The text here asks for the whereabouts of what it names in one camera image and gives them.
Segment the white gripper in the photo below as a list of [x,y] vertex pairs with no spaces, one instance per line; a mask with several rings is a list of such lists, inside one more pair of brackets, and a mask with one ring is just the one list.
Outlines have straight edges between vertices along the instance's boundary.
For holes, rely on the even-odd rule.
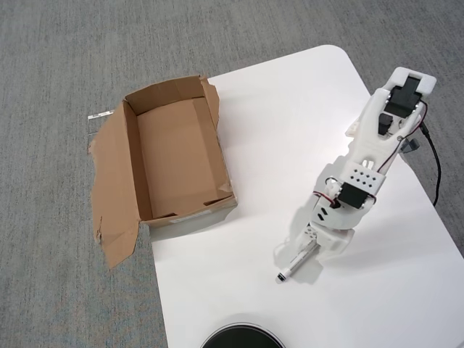
[[351,243],[355,230],[327,228],[317,223],[307,224],[297,237],[297,252],[318,253],[315,260],[321,268],[329,257],[341,254]]

